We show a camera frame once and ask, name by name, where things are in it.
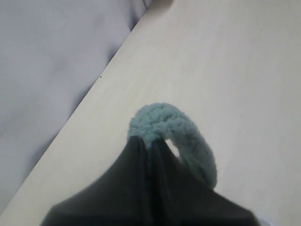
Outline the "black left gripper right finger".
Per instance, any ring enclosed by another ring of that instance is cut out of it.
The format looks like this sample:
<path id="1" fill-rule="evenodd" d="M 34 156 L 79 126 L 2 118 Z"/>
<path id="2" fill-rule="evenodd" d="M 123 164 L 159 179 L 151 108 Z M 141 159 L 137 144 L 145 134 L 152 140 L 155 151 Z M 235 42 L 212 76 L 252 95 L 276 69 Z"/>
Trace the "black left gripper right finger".
<path id="1" fill-rule="evenodd" d="M 254 214 L 198 181 L 165 141 L 151 147 L 153 216 L 156 226 L 254 226 Z"/>

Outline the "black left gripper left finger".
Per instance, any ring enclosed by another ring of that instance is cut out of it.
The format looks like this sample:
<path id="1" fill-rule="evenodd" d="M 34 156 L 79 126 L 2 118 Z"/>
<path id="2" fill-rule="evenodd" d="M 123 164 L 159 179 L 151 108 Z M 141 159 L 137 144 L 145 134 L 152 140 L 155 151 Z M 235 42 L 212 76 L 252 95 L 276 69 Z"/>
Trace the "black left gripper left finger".
<path id="1" fill-rule="evenodd" d="M 131 137 L 112 166 L 91 185 L 55 205 L 43 226 L 151 226 L 146 149 Z"/>

